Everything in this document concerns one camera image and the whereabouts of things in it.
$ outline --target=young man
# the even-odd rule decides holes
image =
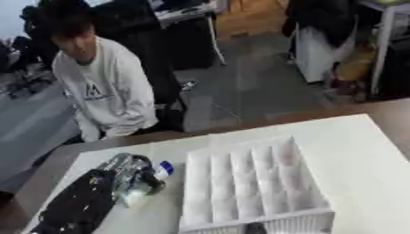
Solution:
[[[75,101],[83,141],[157,129],[153,90],[139,58],[96,37],[90,6],[83,0],[42,0],[39,10],[60,48],[53,71]]]

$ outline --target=gray floor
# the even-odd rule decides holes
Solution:
[[[177,72],[199,82],[185,94],[188,131],[255,122],[281,113],[322,109],[329,104],[318,85],[307,85],[286,63],[287,39],[276,33],[220,43],[226,67]]]
[[[14,192],[33,162],[79,132],[56,83],[29,98],[0,96],[0,190]]]

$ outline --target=logo on sweatshirt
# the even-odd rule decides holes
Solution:
[[[85,87],[85,100],[99,100],[107,98],[108,95],[103,94],[95,84],[87,84]]]

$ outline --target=cable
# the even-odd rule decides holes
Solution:
[[[233,111],[231,111],[229,108],[220,106],[220,105],[218,105],[218,104],[216,104],[216,103],[214,103],[214,102],[212,103],[212,105],[215,106],[215,107],[217,107],[217,108],[219,108],[219,109],[221,109],[221,110],[224,110],[224,111],[228,112],[233,118],[236,119],[236,121],[238,121],[239,124],[242,123],[241,117],[239,117],[239,115],[235,114],[235,113],[234,113]]]

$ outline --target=gray sweatshirt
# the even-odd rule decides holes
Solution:
[[[157,123],[154,94],[141,62],[120,44],[97,37],[97,55],[88,66],[61,51],[53,71],[74,100],[85,142],[99,140],[101,131],[110,138]]]

